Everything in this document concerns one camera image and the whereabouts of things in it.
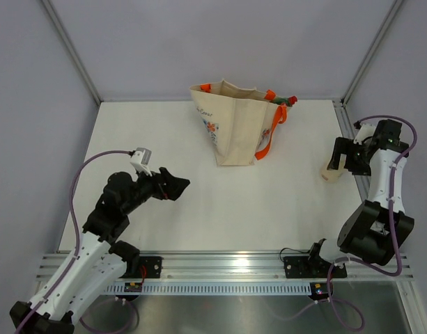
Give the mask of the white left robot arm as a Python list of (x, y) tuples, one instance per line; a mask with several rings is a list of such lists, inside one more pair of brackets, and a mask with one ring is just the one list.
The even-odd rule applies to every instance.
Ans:
[(73, 333), (109, 284), (139, 272), (139, 249), (119, 239), (130, 224), (129, 214), (150, 198), (176, 201), (189, 184), (164, 167), (156, 173), (140, 172), (136, 179), (126, 172), (111, 175), (77, 231), (75, 250), (30, 301), (11, 308), (16, 333)]

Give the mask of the cream pump lotion bottle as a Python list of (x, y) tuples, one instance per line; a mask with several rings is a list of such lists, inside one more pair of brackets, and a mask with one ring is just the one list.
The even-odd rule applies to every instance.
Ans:
[(320, 177), (328, 183), (335, 183), (338, 181), (338, 179), (344, 174), (346, 173), (346, 169), (344, 168), (345, 166), (345, 162), (346, 162), (346, 156), (343, 155), (340, 158), (339, 161), (339, 167), (334, 170), (334, 169), (328, 169), (328, 165), (329, 165), (329, 161), (326, 161), (321, 169), (320, 169)]

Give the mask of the green Fairy dish soap bottle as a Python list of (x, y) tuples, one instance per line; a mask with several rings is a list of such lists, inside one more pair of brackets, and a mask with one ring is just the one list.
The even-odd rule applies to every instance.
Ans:
[(272, 103), (275, 103), (278, 105), (285, 104), (288, 107), (292, 107), (297, 101), (298, 101), (298, 99), (296, 96), (291, 96), (291, 97), (278, 97), (278, 96), (276, 96), (272, 100)]

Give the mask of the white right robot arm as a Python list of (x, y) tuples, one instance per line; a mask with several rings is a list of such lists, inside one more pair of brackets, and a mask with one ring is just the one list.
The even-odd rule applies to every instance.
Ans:
[(397, 116), (378, 116), (377, 125), (370, 117), (358, 120), (354, 139), (338, 137), (334, 142), (328, 171), (348, 171), (367, 176), (370, 187), (367, 198), (343, 224), (336, 240), (321, 239), (310, 248), (306, 269), (321, 276), (330, 267), (345, 261), (356, 262), (383, 273), (383, 267), (396, 260), (402, 271), (399, 248), (414, 228), (403, 205), (402, 175), (410, 151), (417, 143), (413, 125)]

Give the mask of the beige canvas tote bag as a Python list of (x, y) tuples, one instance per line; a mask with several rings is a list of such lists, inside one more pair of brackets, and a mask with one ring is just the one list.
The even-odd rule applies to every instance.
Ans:
[(219, 166), (250, 166), (269, 153), (275, 129), (285, 123), (291, 107), (272, 103), (277, 95), (238, 88), (221, 80), (189, 88)]

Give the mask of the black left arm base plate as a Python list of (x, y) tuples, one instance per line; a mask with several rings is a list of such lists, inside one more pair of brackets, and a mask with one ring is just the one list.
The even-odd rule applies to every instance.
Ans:
[(142, 275), (145, 279), (160, 278), (162, 272), (162, 257), (160, 256), (140, 256), (135, 260), (127, 261), (127, 270), (121, 276), (124, 279), (139, 279)]

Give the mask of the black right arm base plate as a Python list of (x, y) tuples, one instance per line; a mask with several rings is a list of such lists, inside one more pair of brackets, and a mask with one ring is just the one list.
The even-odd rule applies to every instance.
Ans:
[(326, 278), (331, 264), (322, 259), (310, 259), (309, 256), (284, 256), (286, 278)]

